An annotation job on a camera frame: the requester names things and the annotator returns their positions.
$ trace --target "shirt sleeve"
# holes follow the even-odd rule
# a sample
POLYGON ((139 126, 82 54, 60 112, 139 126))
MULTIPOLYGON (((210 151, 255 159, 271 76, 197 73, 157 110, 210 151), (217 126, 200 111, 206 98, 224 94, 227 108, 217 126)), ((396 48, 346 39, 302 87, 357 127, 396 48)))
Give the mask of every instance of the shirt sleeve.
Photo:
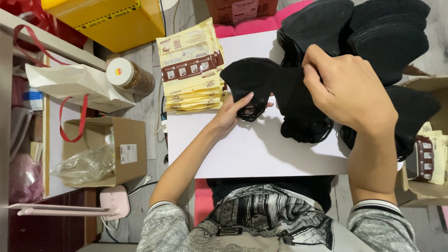
POLYGON ((400 209, 384 200, 362 200, 349 215, 347 228, 376 252, 418 252, 415 233, 400 209))
POLYGON ((182 209, 168 201, 157 202, 144 220, 137 252, 174 251, 188 233, 182 209))

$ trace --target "brown cardboard box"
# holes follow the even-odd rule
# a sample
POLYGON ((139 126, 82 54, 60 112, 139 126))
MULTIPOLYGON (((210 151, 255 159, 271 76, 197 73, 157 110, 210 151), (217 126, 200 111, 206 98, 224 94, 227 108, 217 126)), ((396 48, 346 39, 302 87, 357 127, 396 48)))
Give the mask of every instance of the brown cardboard box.
MULTIPOLYGON (((441 110, 429 122, 433 130, 448 135, 448 75, 428 75, 414 67, 408 67, 405 73, 419 76, 401 86, 429 92, 440 102, 441 110)), ((395 194, 400 206, 448 205, 448 182, 435 185, 408 181, 404 164, 397 174, 395 194)))
MULTIPOLYGON (((145 123, 119 117, 86 118, 82 138, 75 143, 64 142, 62 157, 64 160, 73 155, 94 147, 107 144, 104 137, 111 133, 115 142, 115 173, 101 181, 82 185, 71 185, 63 181, 67 187, 113 187, 134 178, 146 175, 146 135, 145 123), (136 144, 137 161, 121 164, 120 145, 136 144)), ((64 122, 64 131, 69 139, 78 135, 79 119, 64 122)))
MULTIPOLYGON (((242 0, 205 0, 213 23, 232 25, 232 4, 242 0)), ((278 0, 258 0, 257 17, 274 16, 278 0)))

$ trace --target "blue label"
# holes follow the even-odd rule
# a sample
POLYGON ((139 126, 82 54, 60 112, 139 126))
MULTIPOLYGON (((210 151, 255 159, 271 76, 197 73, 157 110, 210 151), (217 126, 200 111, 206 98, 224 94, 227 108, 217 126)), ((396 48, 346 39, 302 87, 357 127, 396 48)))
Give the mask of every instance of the blue label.
POLYGON ((23 100, 42 100, 42 97, 43 97, 42 92, 34 92, 34 91, 24 92, 22 96, 23 100))

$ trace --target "stack of packaging bags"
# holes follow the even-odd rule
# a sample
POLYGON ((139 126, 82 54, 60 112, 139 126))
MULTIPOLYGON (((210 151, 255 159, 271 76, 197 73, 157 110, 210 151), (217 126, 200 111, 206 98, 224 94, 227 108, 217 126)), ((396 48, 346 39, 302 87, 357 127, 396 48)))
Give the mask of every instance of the stack of packaging bags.
POLYGON ((429 122, 423 124, 417 135, 428 137, 432 142, 434 171, 428 182, 443 185, 447 180, 448 172, 448 135, 443 135, 441 130, 432 130, 429 122))
POLYGON ((227 98, 220 72, 223 50, 211 18, 164 38, 157 38, 166 111, 219 109, 227 98))

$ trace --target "person's arm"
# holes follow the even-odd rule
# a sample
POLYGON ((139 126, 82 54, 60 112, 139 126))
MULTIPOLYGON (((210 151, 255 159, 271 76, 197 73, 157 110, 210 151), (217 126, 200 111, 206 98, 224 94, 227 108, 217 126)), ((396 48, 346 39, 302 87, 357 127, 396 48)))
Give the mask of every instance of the person's arm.
POLYGON ((378 199, 396 204, 398 114, 370 63, 352 55, 331 58, 311 45, 302 65, 316 106, 358 133, 348 167, 353 203, 378 199))
POLYGON ((149 206, 160 201, 177 204, 211 148, 237 124, 237 111, 246 106, 253 96, 251 92, 236 103, 232 96, 225 101, 212 121, 163 173, 149 199, 149 206))

